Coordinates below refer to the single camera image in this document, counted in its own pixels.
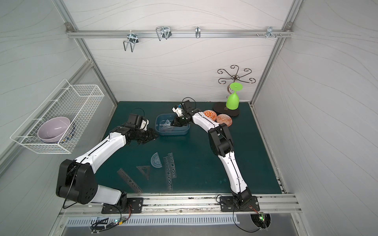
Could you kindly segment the blue semicircle protractor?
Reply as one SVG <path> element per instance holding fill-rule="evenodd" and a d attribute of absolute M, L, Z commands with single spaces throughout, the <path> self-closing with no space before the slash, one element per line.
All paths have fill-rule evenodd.
<path fill-rule="evenodd" d="M 162 168 L 162 163 L 157 152 L 152 155 L 150 162 L 154 168 Z"/>

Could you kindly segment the small clear triangle ruler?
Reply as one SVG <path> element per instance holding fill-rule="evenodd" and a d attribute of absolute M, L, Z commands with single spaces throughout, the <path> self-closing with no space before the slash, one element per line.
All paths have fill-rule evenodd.
<path fill-rule="evenodd" d="M 147 179 L 150 179 L 151 166 L 137 166 L 139 172 Z"/>

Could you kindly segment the clear stencil template ruler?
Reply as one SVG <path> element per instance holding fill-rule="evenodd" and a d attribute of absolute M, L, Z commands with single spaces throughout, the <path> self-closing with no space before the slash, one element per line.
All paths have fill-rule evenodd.
<path fill-rule="evenodd" d="M 176 167 L 174 162 L 173 153 L 168 153 L 167 156 L 163 158 L 164 169 L 165 169 L 165 179 L 168 192 L 173 191 L 173 179 L 177 178 Z"/>

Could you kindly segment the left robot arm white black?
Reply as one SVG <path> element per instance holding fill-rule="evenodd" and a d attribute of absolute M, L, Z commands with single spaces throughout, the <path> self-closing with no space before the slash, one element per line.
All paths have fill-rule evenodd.
<path fill-rule="evenodd" d="M 95 174 L 117 150 L 132 141 L 144 144 L 158 138 L 152 128 L 131 129 L 118 126 L 94 148 L 74 160 L 66 159 L 59 167 L 56 195 L 82 205 L 101 203 L 116 205 L 122 192 L 99 185 Z"/>

